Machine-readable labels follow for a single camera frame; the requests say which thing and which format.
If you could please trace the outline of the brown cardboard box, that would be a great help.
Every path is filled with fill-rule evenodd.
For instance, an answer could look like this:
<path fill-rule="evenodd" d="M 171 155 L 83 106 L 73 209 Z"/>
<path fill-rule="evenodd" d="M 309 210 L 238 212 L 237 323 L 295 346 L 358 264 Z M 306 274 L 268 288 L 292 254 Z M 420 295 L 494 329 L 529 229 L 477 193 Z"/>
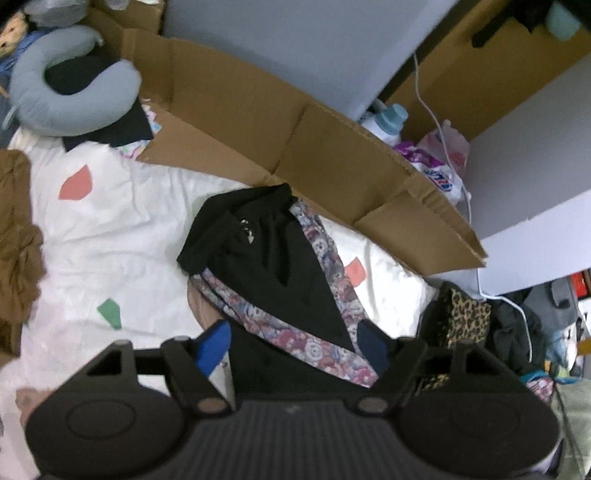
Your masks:
<path fill-rule="evenodd" d="M 161 127 L 143 162 L 290 184 L 423 276 L 484 264 L 477 235 L 434 183 L 355 121 L 221 51 L 122 27 L 100 10 L 86 23 L 141 75 Z"/>

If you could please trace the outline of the black garment with white logo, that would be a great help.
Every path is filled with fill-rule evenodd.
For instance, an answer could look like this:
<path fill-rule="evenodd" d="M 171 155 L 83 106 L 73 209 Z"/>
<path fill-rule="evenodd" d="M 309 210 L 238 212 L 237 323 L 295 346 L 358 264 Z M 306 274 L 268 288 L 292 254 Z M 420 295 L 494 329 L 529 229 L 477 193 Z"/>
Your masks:
<path fill-rule="evenodd" d="M 187 274 L 211 272 L 252 307 L 318 338 L 353 349 L 337 299 L 352 299 L 349 278 L 290 186 L 235 190 L 207 199 L 177 257 Z"/>

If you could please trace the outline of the dark clothes pile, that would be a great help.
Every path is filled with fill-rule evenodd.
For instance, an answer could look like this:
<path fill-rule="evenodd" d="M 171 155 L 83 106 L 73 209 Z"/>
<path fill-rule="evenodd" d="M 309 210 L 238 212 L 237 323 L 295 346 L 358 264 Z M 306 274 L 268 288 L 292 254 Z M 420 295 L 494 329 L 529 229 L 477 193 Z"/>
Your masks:
<path fill-rule="evenodd" d="M 490 329 L 486 348 L 518 376 L 544 368 L 547 342 L 540 318 L 522 306 L 527 323 L 512 306 L 502 301 L 491 303 Z"/>

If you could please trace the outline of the grey neck pillow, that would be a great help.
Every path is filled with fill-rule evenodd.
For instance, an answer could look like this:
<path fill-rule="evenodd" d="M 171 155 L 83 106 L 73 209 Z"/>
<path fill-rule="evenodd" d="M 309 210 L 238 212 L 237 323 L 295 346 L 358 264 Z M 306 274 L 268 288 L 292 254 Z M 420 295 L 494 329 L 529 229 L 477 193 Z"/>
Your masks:
<path fill-rule="evenodd" d="M 93 72 L 90 53 L 102 44 L 102 36 L 85 25 L 35 41 L 13 67 L 3 126 L 16 120 L 41 136 L 72 137 L 120 120 L 137 100 L 141 76 L 127 60 Z"/>

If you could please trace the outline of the white patterned bed sheet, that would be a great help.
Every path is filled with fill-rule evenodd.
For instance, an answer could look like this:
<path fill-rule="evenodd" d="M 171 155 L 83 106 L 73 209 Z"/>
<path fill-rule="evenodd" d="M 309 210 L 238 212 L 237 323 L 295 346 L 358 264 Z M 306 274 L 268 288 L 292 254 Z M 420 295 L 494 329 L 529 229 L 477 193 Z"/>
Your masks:
<path fill-rule="evenodd" d="M 32 220 L 43 235 L 45 276 L 21 338 L 21 354 L 1 370 L 1 475 L 35 479 L 35 457 L 63 455 L 64 476 L 88 475 L 89 457 L 67 429 L 112 416 L 110 396 L 139 400 L 146 412 L 126 421 L 150 433 L 179 422 L 174 397 L 194 389 L 240 404 L 249 398 L 359 394 L 362 387 L 325 379 L 314 368 L 249 334 L 189 282 L 177 262 L 197 213 L 214 195 L 252 187 L 206 173 L 127 159 L 85 142 L 66 149 L 26 128 L 11 150 L 31 162 Z M 303 200 L 314 210 L 308 201 Z M 321 218 L 368 320 L 391 338 L 417 333 L 434 297 L 367 237 Z M 228 320 L 231 346 L 205 376 L 195 340 Z"/>

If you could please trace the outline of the leopard print garment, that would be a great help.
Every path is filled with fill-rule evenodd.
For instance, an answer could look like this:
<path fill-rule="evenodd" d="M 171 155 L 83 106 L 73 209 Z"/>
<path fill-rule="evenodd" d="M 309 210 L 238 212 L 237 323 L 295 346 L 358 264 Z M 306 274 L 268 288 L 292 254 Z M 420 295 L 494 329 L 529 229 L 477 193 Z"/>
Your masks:
<path fill-rule="evenodd" d="M 417 392 L 430 393 L 451 380 L 454 352 L 463 341 L 484 345 L 491 323 L 489 303 L 469 296 L 459 286 L 444 282 L 424 311 L 418 337 L 428 346 L 428 356 L 417 379 Z"/>

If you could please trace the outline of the grey suitcase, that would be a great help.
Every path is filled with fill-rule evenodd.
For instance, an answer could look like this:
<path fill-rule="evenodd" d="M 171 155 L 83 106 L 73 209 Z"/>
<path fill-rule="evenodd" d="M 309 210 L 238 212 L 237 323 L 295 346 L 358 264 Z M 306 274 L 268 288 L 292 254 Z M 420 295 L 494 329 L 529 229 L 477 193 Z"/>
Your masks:
<path fill-rule="evenodd" d="M 578 299 L 569 277 L 532 287 L 524 306 L 540 319 L 547 345 L 575 324 L 580 316 Z"/>

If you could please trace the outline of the brown garment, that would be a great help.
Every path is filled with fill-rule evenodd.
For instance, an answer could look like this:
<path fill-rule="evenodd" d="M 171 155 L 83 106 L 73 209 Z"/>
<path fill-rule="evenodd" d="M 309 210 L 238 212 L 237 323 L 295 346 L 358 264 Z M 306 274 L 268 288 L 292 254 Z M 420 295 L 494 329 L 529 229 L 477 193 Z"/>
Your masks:
<path fill-rule="evenodd" d="M 21 334 L 45 275 L 43 235 L 32 220 L 31 162 L 19 150 L 1 151 L 1 364 L 20 356 Z"/>

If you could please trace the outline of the printed plastic bag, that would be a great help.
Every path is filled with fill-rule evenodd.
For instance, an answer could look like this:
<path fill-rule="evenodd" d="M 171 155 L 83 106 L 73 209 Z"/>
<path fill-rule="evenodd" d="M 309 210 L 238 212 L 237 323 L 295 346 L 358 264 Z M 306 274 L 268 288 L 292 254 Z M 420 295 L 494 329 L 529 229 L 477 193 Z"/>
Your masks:
<path fill-rule="evenodd" d="M 405 141 L 394 146 L 394 150 L 434 183 L 452 205 L 457 205 L 465 199 L 462 176 L 468 163 L 470 143 L 450 120 L 445 120 L 441 127 L 443 135 L 435 129 L 418 144 Z"/>

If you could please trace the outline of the teddy bear print storage bag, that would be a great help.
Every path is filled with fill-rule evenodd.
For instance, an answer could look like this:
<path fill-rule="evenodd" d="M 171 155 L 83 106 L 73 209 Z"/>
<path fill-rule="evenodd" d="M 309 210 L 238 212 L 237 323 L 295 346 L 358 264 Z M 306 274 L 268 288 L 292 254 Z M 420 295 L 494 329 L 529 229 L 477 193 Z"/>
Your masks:
<path fill-rule="evenodd" d="M 221 313 L 325 379 L 363 389 L 378 381 L 358 344 L 366 311 L 335 241 L 303 200 L 225 213 L 180 265 Z"/>

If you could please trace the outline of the white bottle with blue cap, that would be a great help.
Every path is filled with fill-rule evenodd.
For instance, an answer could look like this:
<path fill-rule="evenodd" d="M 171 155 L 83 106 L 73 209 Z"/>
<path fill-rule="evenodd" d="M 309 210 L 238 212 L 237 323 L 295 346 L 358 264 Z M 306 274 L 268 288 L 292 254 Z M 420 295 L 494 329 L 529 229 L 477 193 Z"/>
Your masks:
<path fill-rule="evenodd" d="M 409 113 L 400 104 L 393 104 L 385 110 L 370 115 L 361 126 L 387 145 L 394 147 L 401 142 L 401 132 Z"/>

